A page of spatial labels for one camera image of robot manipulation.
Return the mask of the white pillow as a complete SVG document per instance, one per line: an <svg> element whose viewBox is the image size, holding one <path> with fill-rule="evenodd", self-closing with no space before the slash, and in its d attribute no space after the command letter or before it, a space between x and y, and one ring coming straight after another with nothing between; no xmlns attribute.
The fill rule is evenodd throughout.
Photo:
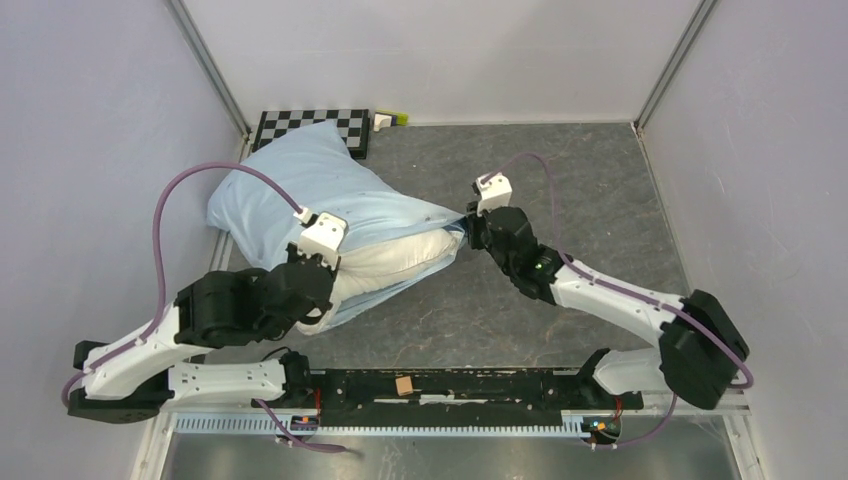
<svg viewBox="0 0 848 480"><path fill-rule="evenodd" d="M330 297L332 308L317 323L299 323L297 329L316 335L351 321L449 266L464 240L464 231L451 226L344 254Z"/></svg>

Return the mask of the light blue pillowcase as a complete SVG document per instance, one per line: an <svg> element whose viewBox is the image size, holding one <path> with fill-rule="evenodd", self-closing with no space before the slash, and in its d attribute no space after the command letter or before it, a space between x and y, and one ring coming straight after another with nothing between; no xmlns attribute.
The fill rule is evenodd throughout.
<svg viewBox="0 0 848 480"><path fill-rule="evenodd" d="M348 223L339 252L451 226L465 229L460 213L403 195L354 161L337 129L302 127L272 141L244 162L278 184L299 205ZM270 270L287 259L286 247L302 227L271 187L241 171L229 173L212 193L206 220L231 235L253 267Z"/></svg>

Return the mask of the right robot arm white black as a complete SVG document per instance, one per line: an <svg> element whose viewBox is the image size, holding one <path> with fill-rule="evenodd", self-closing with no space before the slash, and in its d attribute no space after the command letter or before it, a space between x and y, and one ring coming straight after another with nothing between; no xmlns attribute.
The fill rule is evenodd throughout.
<svg viewBox="0 0 848 480"><path fill-rule="evenodd" d="M597 351L577 382L585 405L602 408L620 394L667 390L712 410L737 374L750 373L749 346L712 294L667 294L596 272L540 243L517 207L481 210L472 201L465 222L471 248L486 251L521 294L588 313L648 343L641 350Z"/></svg>

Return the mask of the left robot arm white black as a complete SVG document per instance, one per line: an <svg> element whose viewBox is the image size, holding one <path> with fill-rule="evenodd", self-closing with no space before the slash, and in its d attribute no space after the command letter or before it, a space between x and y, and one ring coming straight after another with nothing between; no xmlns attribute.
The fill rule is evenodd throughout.
<svg viewBox="0 0 848 480"><path fill-rule="evenodd" d="M280 339L296 324L327 313L341 260L337 252L305 252L291 243L285 263L267 271L211 271L181 290L158 322L111 344L75 347L76 388L68 415L109 424L157 416L166 406L283 400L306 405L314 381L301 359L205 365L196 362L225 347Z"/></svg>

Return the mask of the small wooden cube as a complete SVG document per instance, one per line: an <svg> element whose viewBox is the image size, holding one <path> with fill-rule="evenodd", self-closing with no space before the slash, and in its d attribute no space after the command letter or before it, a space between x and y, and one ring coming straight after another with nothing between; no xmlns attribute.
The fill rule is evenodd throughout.
<svg viewBox="0 0 848 480"><path fill-rule="evenodd" d="M414 386L410 376L397 377L395 379L396 393L400 397L408 396L414 393Z"/></svg>

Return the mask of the small white green block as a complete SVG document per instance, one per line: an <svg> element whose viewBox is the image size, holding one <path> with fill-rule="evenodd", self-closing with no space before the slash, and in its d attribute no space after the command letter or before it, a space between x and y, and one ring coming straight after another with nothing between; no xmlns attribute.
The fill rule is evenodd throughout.
<svg viewBox="0 0 848 480"><path fill-rule="evenodd" d="M409 116L406 113L376 110L373 116L372 128L374 132L393 126L406 126Z"/></svg>

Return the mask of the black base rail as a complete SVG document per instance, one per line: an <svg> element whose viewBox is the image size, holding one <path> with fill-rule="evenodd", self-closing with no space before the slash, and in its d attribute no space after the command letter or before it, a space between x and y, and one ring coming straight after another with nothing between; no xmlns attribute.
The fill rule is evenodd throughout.
<svg viewBox="0 0 848 480"><path fill-rule="evenodd" d="M413 394L397 395L402 376ZM543 427L559 425L564 410L638 410L644 401L553 368L326 369L268 405L314 409L323 427Z"/></svg>

